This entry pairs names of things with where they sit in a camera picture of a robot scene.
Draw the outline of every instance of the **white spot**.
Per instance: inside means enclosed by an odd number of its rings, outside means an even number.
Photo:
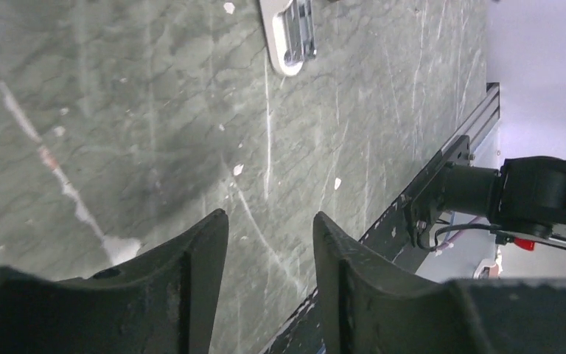
[[[223,6],[225,8],[226,13],[228,13],[229,15],[233,15],[233,13],[235,12],[235,5],[233,5],[232,2],[225,2]]]
[[[241,175],[243,170],[244,164],[238,164],[236,167],[233,167],[233,176]]]
[[[66,129],[61,125],[53,128],[53,133],[55,133],[55,136],[64,136],[65,132],[66,132]]]

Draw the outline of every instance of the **red button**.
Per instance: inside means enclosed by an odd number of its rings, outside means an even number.
[[[526,251],[534,251],[535,249],[535,241],[524,240],[516,237],[513,243],[515,243],[515,246],[525,249]]]

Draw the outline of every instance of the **metal clip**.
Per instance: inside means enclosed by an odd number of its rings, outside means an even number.
[[[311,0],[260,0],[272,66],[285,76],[315,58]]]

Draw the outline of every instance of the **screw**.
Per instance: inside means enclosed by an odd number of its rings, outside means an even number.
[[[416,227],[417,227],[418,230],[420,230],[420,231],[426,230],[426,225],[427,225],[427,224],[426,224],[426,221],[422,221],[422,220],[420,220],[420,221],[418,221],[418,222],[416,223]]]

